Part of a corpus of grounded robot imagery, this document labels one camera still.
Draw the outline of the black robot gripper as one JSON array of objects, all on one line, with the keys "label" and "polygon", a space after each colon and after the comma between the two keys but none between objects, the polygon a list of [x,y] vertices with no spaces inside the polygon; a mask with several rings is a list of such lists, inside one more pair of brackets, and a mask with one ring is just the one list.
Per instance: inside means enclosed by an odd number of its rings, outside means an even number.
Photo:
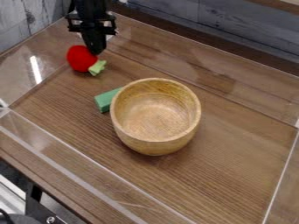
[{"label": "black robot gripper", "polygon": [[[90,53],[101,54],[106,48],[106,35],[116,35],[116,17],[108,12],[106,0],[70,0],[68,30],[81,32]],[[96,30],[94,45],[92,29]]]}]

